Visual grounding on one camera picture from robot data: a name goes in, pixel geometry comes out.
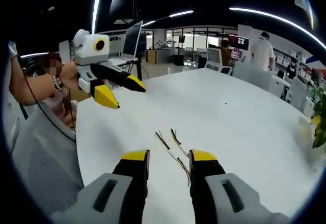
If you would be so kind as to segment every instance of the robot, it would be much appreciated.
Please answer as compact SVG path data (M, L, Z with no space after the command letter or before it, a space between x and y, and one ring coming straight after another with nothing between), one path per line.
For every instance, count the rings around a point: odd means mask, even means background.
M78 69L78 86L90 94L95 102L117 109L119 103L110 90L111 85L132 91L145 92L145 85L135 76L125 72L108 60L110 38L91 34L80 29L74 39L75 62Z
M77 202L56 212L54 223L142 223L148 193L150 151L122 156L112 174L105 173L78 193ZM196 223L286 224L290 219L271 213L259 193L235 174L226 173L208 152L189 150L190 196Z

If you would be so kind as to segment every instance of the screen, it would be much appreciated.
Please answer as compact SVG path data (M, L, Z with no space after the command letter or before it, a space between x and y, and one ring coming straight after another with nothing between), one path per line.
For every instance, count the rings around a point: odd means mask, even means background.
M229 35L229 42L230 42L231 47L248 50L248 47L249 47L249 39L248 38Z
M184 43L185 36L179 36L179 43Z
M138 45L139 35L141 33L143 22L139 22L127 30L126 39L124 41L123 53L135 57Z
M231 51L231 58L235 60L241 60L242 57L242 51L239 50L232 50Z

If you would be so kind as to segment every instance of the wire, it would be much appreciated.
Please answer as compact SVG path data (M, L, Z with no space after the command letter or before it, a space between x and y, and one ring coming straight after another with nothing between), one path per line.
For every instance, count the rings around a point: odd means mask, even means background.
M76 133L75 123L74 123L74 121L73 121L73 117L72 117L72 105L71 105L71 94L70 94L70 89L69 89L69 104L70 104L70 115L71 115L72 129L73 129L73 131Z
M132 71L132 69L133 69L133 64L131 65L130 69L128 70L128 73L130 73Z
M147 70L144 68L144 66L142 66L142 68L144 69L144 71L145 71L146 74L147 74L147 79L149 79L149 74L148 74Z
M39 108L40 108L40 110L43 112L43 114L45 115L45 117L47 117L47 119L51 122L51 124L53 124L53 126L56 128L56 129L58 129L59 130L59 132L61 132L61 134L63 135L63 136L65 136L66 138L68 138L68 139L70 139L70 140L72 140L73 142L76 142L76 140L73 140L72 138L70 138L67 134L65 134L51 119L50 119L50 117L46 114L46 112L43 110L43 108L41 107L41 105L40 105L40 103L37 101L37 99L36 99L36 97L35 97L35 95L34 95L34 93L33 93L33 91L32 91L32 89L31 89L31 87L30 87L30 84L29 84L29 82L27 81L27 78L26 78L26 76L25 76L25 74L24 74L24 78L25 78L25 81L26 81L26 84L27 84L27 86L28 86L28 88L29 88L29 90L30 90L30 92L31 92L31 94L32 94L32 96L33 96L33 98L34 98L34 100L35 100L35 102L37 103L37 105L39 106Z
M161 132L159 131L159 134L157 132L155 132L155 136L164 144L164 146L166 147L167 150L170 150L170 147L168 146L168 144L165 142Z
M178 163L179 163L179 165L181 166L181 168L185 171L185 173L187 174L187 179L188 179L188 186L190 186L190 172L189 172L189 170L187 169L187 167L184 165L184 163L182 162L182 160L179 158L179 157L177 157L177 158L175 158L172 154L171 154L171 152L170 152L170 147L168 146L168 144L165 142L165 140L164 140L164 138L163 138L163 136L162 136L162 133L160 132L160 131L158 131L159 132L159 134L157 133L157 132L155 132L155 136L164 144L164 146L167 148L167 150L168 150L168 153L171 155L171 157L173 158L173 159L175 159Z
M181 142L177 139L177 130L174 131L173 129L170 129L170 132L174 142L178 145L183 154L189 158L189 153L187 153L187 151L181 146Z

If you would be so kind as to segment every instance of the table surface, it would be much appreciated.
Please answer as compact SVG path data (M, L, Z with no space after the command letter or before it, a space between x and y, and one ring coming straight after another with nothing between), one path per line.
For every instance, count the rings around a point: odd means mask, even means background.
M143 223L194 223L187 177L154 136L161 131L187 149L208 151L227 172L260 194L272 212L292 216L311 194L319 174L307 167L295 142L301 112L276 96L209 69L146 80L146 93L114 90L117 110L92 98L78 104L77 153L84 184L112 172L123 153L151 150Z

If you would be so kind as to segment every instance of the window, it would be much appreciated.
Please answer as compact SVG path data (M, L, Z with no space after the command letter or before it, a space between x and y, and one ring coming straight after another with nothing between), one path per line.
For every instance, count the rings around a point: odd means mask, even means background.
M172 41L172 30L165 31L165 40Z
M194 51L197 49L206 50L207 46L207 28L195 28Z
M188 51L194 50L193 44L194 44L194 28L185 28L183 29L183 35L184 35L184 44L183 48L187 49Z
M154 31L144 31L146 34L146 49L152 49L154 46Z
M207 47L220 47L223 36L223 29L208 28Z
M173 30L173 47L177 47L179 45L179 36L182 36L182 29Z

